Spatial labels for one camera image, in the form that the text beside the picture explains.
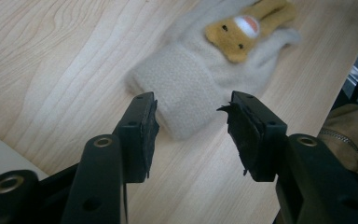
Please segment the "white knitted glove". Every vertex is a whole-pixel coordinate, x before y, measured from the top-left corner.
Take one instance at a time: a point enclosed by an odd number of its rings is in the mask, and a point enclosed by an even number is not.
[[[293,29],[278,29],[249,52],[245,63],[231,63],[210,43],[205,27],[235,16],[255,0],[201,0],[165,35],[166,46],[137,64],[127,84],[135,94],[153,91],[158,122],[174,139],[186,139],[217,116],[232,91],[257,94],[272,74],[279,50],[299,41]]]

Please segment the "cloth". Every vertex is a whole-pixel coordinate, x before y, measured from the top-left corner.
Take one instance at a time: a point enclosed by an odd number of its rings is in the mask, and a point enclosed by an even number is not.
[[[345,168],[358,172],[358,105],[344,105],[330,112],[318,138]]]
[[[262,0],[246,7],[240,16],[209,24],[205,35],[229,61],[241,63],[259,39],[270,35],[295,16],[294,5],[286,0]]]
[[[280,49],[299,41],[296,30],[279,28],[258,42],[245,63],[228,61],[206,39],[205,27],[254,2],[201,0],[167,30],[165,46],[127,74],[128,89],[134,94],[155,93],[158,122],[174,139],[186,139],[216,118],[216,109],[230,100],[232,91],[261,93]]]

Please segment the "wood grain surface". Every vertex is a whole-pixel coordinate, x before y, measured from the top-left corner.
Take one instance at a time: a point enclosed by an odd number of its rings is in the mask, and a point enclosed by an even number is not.
[[[302,35],[261,100],[288,133],[319,132],[356,56],[358,1],[293,0]],[[48,174],[111,133],[133,95],[126,72],[198,1],[0,1],[0,139]],[[129,185],[130,223],[271,223],[273,183],[243,177],[225,115],[186,141],[163,130],[151,178]]]

